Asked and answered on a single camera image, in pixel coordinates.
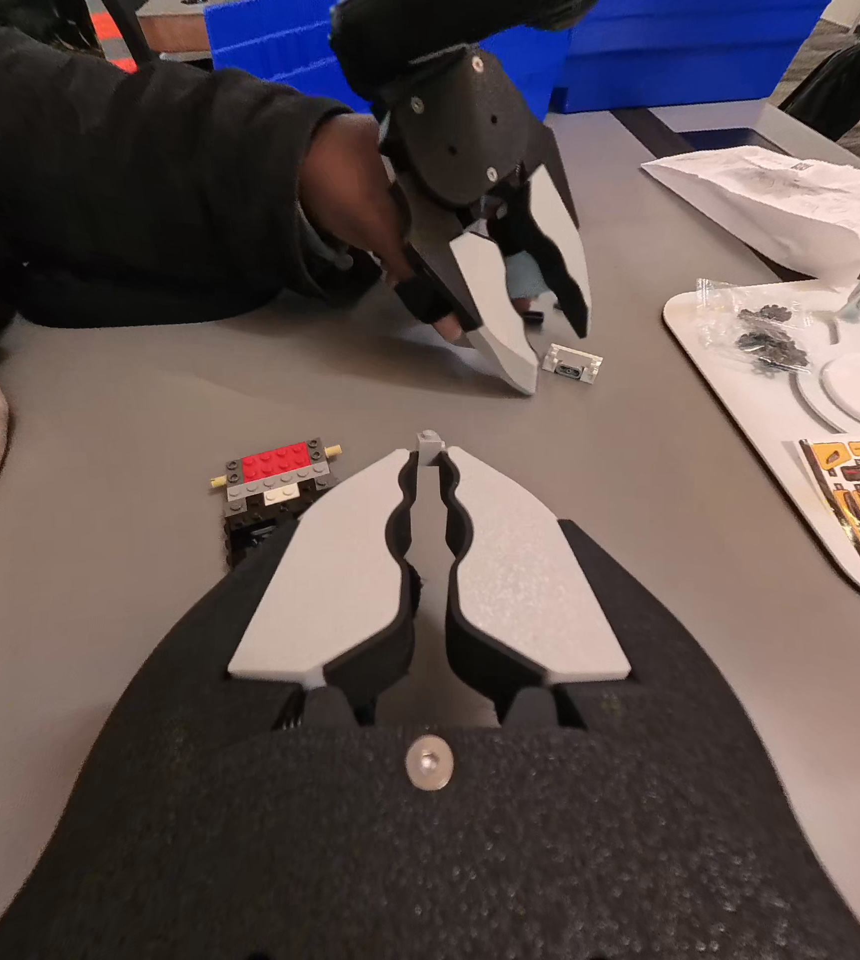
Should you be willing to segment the person's left forearm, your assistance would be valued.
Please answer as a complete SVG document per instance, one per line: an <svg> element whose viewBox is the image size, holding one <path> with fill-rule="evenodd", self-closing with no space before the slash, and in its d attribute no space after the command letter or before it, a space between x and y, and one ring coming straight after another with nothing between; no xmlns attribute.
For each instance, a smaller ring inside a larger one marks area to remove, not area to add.
<svg viewBox="0 0 860 960"><path fill-rule="evenodd" d="M0 26L0 329L209 322L283 290L353 302L380 276L299 194L352 114L236 69L126 73Z"/></svg>

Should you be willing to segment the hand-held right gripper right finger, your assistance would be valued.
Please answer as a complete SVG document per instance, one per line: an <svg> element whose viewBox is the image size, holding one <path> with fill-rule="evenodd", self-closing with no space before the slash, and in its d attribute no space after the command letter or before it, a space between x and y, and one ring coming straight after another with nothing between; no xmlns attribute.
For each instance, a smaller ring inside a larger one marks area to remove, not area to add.
<svg viewBox="0 0 860 960"><path fill-rule="evenodd" d="M627 679L628 656L553 511L460 447L440 454L439 482L453 554L447 660L498 720L522 690Z"/></svg>

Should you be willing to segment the red black grey brick assembly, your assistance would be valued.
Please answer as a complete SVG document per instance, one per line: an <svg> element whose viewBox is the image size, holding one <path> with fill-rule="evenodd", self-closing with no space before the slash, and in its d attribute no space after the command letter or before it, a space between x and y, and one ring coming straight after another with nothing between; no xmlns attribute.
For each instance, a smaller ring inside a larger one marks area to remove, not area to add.
<svg viewBox="0 0 860 960"><path fill-rule="evenodd" d="M320 438L244 455L226 463L209 487L221 497L223 547L229 570L279 531L297 522L339 484L333 462L342 448Z"/></svg>

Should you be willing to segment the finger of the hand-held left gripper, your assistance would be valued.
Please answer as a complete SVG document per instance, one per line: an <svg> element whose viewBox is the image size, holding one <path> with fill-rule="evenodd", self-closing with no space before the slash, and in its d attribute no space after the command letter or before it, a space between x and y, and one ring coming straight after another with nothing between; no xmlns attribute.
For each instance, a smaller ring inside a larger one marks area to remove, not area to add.
<svg viewBox="0 0 860 960"><path fill-rule="evenodd" d="M532 397L537 357L508 294L498 245L474 231L420 236L413 229L405 253L412 275L400 282L400 300L412 316L427 325L455 316L464 338L505 383Z"/></svg>
<svg viewBox="0 0 860 960"><path fill-rule="evenodd" d="M501 253L512 299L553 293L576 335L587 337L592 296L585 252L577 222L544 164L501 206Z"/></svg>

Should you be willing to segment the plastic bag of black parts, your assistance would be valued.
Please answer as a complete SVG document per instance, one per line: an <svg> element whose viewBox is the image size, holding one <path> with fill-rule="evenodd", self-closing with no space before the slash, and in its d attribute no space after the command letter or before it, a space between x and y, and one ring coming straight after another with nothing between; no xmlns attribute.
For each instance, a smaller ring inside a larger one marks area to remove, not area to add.
<svg viewBox="0 0 860 960"><path fill-rule="evenodd" d="M818 322L791 294L754 294L700 278L696 315L700 344L730 363L768 377L807 375L815 369Z"/></svg>

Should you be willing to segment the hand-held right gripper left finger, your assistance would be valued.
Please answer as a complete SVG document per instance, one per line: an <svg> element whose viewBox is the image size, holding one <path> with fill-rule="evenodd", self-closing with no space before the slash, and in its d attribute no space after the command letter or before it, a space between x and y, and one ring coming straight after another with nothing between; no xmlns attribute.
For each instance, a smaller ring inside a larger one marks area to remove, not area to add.
<svg viewBox="0 0 860 960"><path fill-rule="evenodd" d="M325 494L227 577L227 677L276 690L262 725L313 696L354 725L406 677L419 577L408 564L418 456L398 448Z"/></svg>

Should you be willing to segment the grey desk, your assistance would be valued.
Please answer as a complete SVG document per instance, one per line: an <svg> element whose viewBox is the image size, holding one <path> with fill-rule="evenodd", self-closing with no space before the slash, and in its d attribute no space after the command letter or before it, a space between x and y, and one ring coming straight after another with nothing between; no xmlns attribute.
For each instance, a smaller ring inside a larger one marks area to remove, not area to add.
<svg viewBox="0 0 860 960"><path fill-rule="evenodd" d="M700 642L860 917L860 593L831 566L664 328L700 278L768 264L641 166L623 120L553 116L590 268L596 383L521 398L385 288L329 312L281 296L211 325L16 321L0 387L0 914L107 714L224 571L208 484L318 436L345 478L436 430L580 527Z"/></svg>

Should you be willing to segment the white paper bag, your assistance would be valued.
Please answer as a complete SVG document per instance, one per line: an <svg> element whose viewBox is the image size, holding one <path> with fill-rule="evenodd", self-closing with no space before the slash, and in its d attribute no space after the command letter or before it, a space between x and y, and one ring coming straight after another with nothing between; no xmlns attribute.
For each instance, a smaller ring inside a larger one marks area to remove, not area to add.
<svg viewBox="0 0 860 960"><path fill-rule="evenodd" d="M842 286L860 275L860 169L756 146L642 165L654 180L777 264Z"/></svg>

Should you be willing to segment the person's left hand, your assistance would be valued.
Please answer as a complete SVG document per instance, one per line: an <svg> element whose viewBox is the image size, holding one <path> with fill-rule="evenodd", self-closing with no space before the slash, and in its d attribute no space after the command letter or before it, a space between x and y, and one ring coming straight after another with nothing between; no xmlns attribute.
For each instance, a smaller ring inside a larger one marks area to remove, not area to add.
<svg viewBox="0 0 860 960"><path fill-rule="evenodd" d="M299 171L300 202L324 234L373 255L386 282L414 277L406 254L401 210L370 114L342 113L315 131Z"/></svg>

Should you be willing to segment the clear white brick piece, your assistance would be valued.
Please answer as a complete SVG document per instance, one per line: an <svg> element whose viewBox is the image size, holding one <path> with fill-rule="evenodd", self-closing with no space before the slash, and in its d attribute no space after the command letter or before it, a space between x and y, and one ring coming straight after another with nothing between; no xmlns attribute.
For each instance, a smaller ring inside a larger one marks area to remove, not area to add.
<svg viewBox="0 0 860 960"><path fill-rule="evenodd" d="M541 369L548 374L592 385L603 362L602 356L553 342L543 357Z"/></svg>

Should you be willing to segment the blue plastic bin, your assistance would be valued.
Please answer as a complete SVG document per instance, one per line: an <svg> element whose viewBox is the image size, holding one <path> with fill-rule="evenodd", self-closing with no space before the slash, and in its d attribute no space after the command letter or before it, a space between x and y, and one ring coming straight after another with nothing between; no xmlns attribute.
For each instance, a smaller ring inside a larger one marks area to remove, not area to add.
<svg viewBox="0 0 860 960"><path fill-rule="evenodd" d="M369 103L343 77L329 44L328 1L243 1L209 5L204 11L216 69L236 68L261 80L340 101L368 114ZM539 120L549 111L572 32L519 26L481 42Z"/></svg>
<svg viewBox="0 0 860 960"><path fill-rule="evenodd" d="M768 98L822 1L600 1L571 33L559 114Z"/></svg>

